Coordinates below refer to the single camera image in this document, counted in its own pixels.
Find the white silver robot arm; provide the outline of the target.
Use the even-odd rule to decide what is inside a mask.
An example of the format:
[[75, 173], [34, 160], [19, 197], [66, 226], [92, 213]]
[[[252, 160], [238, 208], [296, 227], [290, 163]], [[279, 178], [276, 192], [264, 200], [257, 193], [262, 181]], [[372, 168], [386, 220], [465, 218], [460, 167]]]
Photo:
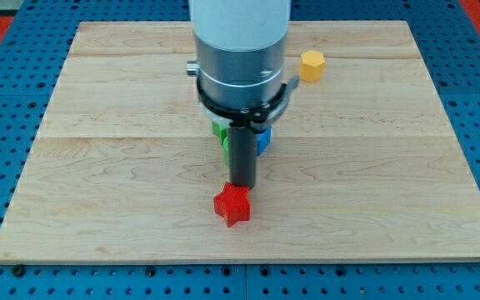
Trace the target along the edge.
[[223, 126], [261, 132], [287, 108], [298, 78], [283, 82], [289, 0], [190, 0], [197, 91]]

